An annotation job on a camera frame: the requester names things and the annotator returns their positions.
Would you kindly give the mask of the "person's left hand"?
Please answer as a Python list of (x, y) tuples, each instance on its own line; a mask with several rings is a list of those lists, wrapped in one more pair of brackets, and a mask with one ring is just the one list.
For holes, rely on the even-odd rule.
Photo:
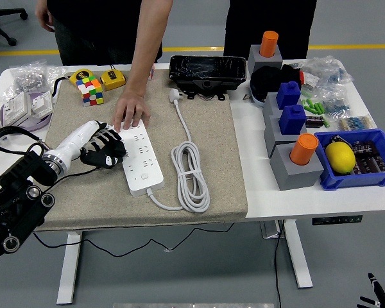
[(149, 125), (151, 113), (144, 101), (145, 92), (126, 89), (120, 95), (115, 106), (112, 124), (116, 132), (128, 130), (131, 125), (137, 126), (142, 120), (144, 126)]

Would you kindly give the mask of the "person's right hand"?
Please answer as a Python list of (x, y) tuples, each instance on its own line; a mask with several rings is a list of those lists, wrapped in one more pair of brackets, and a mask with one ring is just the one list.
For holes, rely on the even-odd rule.
[(35, 16), (41, 28), (51, 33), (55, 32), (53, 16), (48, 10), (46, 0), (37, 0), (35, 5)]

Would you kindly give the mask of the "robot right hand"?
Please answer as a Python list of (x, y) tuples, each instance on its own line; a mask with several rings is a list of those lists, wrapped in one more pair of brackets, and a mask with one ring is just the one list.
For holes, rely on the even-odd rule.
[(368, 273), (368, 278), (370, 280), (370, 283), (373, 287), (373, 291), (377, 297), (377, 300), (372, 300), (370, 298), (361, 296), (360, 300), (363, 301), (366, 304), (369, 304), (370, 307), (380, 307), (385, 308), (385, 292), (378, 282), (378, 280), (375, 278), (375, 276), (372, 273)]

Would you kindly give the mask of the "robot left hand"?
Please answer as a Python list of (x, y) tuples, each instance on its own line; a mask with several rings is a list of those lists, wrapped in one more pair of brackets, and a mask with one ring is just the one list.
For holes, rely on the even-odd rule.
[(73, 131), (60, 145), (43, 154), (57, 174), (66, 174), (71, 162), (110, 169), (123, 161), (126, 149), (120, 135), (107, 123), (91, 120)]

